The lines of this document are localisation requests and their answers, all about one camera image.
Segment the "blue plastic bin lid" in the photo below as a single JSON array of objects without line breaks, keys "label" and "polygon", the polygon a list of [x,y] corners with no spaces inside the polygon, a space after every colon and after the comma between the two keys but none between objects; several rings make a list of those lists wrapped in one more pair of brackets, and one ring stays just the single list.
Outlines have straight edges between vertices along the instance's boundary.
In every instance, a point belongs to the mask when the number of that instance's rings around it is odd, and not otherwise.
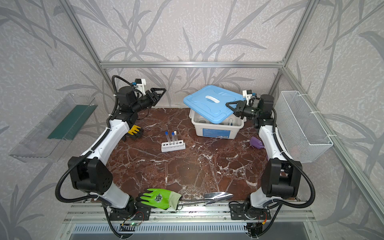
[{"label": "blue plastic bin lid", "polygon": [[238,93],[209,85],[186,96],[183,102],[211,123],[219,124],[233,114],[226,103],[243,100],[244,97]]}]

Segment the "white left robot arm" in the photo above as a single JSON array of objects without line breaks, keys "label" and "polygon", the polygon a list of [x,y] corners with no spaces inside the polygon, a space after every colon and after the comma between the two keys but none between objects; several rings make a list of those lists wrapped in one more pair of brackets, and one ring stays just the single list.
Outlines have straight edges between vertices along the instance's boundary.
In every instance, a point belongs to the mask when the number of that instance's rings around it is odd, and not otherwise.
[{"label": "white left robot arm", "polygon": [[[62,203],[94,199],[102,202],[104,209],[110,208],[121,217],[130,218],[137,211],[134,199],[116,186],[107,163],[121,139],[141,135],[141,129],[136,125],[139,112],[154,107],[167,90],[165,88],[145,90],[143,79],[129,83],[117,75],[112,76],[111,82],[115,105],[106,120],[107,127],[82,155],[70,158],[68,169],[57,183],[55,196]],[[63,197],[61,188],[67,177],[71,178],[74,189],[86,195],[72,199]]]}]

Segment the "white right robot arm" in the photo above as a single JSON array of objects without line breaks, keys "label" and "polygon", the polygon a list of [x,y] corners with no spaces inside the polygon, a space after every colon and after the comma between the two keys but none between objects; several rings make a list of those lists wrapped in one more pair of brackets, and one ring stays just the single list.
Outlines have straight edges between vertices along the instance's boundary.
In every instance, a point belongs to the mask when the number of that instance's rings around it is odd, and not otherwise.
[{"label": "white right robot arm", "polygon": [[[262,174],[261,187],[249,194],[244,201],[245,217],[250,220],[257,219],[261,213],[282,206],[295,209],[309,207],[316,199],[315,186],[303,171],[302,164],[294,161],[282,144],[277,126],[277,112],[274,109],[274,97],[261,95],[259,98],[251,97],[250,100],[257,100],[258,105],[250,106],[247,100],[226,103],[236,117],[253,121],[269,158]],[[304,179],[310,188],[309,199],[301,204],[288,202],[288,199],[297,196],[301,179]]]}]

